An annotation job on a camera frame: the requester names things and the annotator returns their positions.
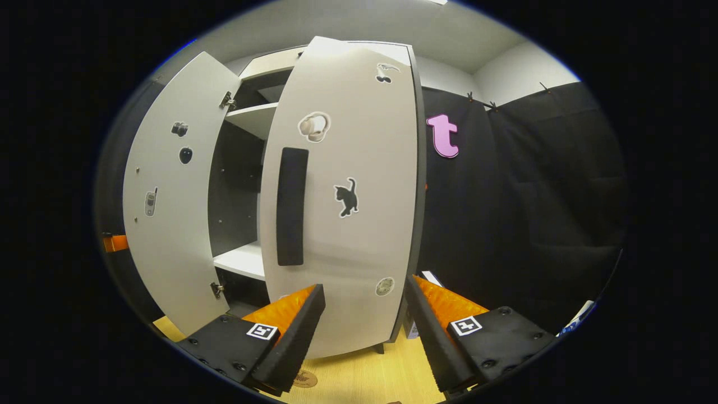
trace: black cat sticker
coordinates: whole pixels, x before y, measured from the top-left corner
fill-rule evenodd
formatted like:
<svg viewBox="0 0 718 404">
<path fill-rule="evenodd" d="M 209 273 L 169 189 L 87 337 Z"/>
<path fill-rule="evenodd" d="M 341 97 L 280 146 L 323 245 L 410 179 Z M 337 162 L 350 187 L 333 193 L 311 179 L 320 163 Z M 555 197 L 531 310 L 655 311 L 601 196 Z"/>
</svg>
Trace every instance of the black cat sticker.
<svg viewBox="0 0 718 404">
<path fill-rule="evenodd" d="M 344 209 L 339 212 L 339 217 L 342 219 L 347 216 L 351 216 L 352 211 L 359 212 L 356 194 L 357 183 L 354 178 L 351 177 L 347 178 L 347 180 L 351 183 L 351 186 L 348 189 L 339 185 L 334 185 L 334 188 L 337 191 L 335 198 L 337 201 L 344 203 Z"/>
</svg>

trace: cabinet door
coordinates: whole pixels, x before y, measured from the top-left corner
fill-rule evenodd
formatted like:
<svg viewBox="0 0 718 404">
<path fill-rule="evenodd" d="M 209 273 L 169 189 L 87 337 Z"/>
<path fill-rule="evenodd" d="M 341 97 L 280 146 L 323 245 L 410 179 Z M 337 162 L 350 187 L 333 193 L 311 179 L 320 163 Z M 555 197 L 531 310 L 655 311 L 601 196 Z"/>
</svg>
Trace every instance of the cabinet door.
<svg viewBox="0 0 718 404">
<path fill-rule="evenodd" d="M 200 53 L 147 111 L 125 169 L 123 214 L 132 259 L 152 298 L 185 335 L 229 310 L 224 296 L 215 297 L 210 287 L 218 279 L 207 196 L 215 143 L 228 110 L 220 104 L 238 87 L 234 73 Z M 182 150 L 191 150 L 191 156 L 180 157 Z M 148 203 L 148 193 L 155 190 Z"/>
<path fill-rule="evenodd" d="M 414 226 L 414 97 L 411 66 L 360 44 L 323 37 L 304 50 L 284 87 L 264 156 L 261 248 L 272 301 L 324 285 L 327 305 L 308 358 L 355 351 L 391 335 Z M 300 122 L 313 113 L 329 117 L 323 136 L 302 134 Z M 285 147 L 308 150 L 306 168 L 282 167 Z M 285 180 L 301 180 L 303 175 L 292 171 L 306 170 L 303 212 L 288 222 L 303 219 L 299 234 L 285 234 L 296 227 L 285 228 L 286 212 L 277 211 L 278 194 L 286 198 L 293 192 L 278 186 L 297 185 L 281 184 L 281 170 Z M 286 202 L 280 200 L 280 206 Z M 293 247 L 301 250 L 300 265 L 282 265 L 278 240 L 299 243 Z"/>
</svg>

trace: door hinge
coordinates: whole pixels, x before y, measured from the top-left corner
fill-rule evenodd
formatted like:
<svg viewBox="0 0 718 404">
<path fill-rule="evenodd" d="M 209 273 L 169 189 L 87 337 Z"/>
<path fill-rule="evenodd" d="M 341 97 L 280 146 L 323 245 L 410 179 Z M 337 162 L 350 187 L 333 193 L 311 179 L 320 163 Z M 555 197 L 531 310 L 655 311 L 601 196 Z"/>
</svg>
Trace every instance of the door hinge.
<svg viewBox="0 0 718 404">
<path fill-rule="evenodd" d="M 215 294 L 215 298 L 220 298 L 220 293 L 224 292 L 224 286 L 218 285 L 217 283 L 212 282 L 210 284 L 210 288 L 212 288 L 212 293 Z"/>
<path fill-rule="evenodd" d="M 224 98 L 222 98 L 222 102 L 220 103 L 220 108 L 224 108 L 225 106 L 229 105 L 229 111 L 232 112 L 235 109 L 237 109 L 237 101 L 232 99 L 232 92 L 227 91 Z"/>
</svg>

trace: wooden floor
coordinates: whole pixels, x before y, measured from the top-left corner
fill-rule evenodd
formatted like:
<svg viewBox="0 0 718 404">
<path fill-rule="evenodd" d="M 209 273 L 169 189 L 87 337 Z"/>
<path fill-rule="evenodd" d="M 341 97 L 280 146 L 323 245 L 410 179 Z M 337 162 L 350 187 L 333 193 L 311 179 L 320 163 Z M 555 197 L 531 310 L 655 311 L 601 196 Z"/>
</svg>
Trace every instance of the wooden floor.
<svg viewBox="0 0 718 404">
<path fill-rule="evenodd" d="M 173 341 L 185 338 L 167 317 L 154 323 Z M 302 370 L 317 377 L 315 386 L 292 387 L 280 398 L 266 395 L 288 404 L 444 402 L 421 340 L 406 339 L 403 326 L 394 344 L 384 344 L 384 354 L 367 348 L 335 357 L 305 360 Z"/>
</svg>

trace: door handle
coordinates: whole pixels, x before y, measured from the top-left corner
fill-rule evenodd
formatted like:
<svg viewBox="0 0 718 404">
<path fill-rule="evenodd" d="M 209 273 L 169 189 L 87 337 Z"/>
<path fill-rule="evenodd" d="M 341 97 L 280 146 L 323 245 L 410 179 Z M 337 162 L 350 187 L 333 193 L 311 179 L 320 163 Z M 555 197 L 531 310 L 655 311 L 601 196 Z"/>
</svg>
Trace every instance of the door handle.
<svg viewBox="0 0 718 404">
<path fill-rule="evenodd" d="M 280 267 L 304 264 L 304 190 L 309 150 L 281 150 L 276 192 L 276 259 Z"/>
</svg>

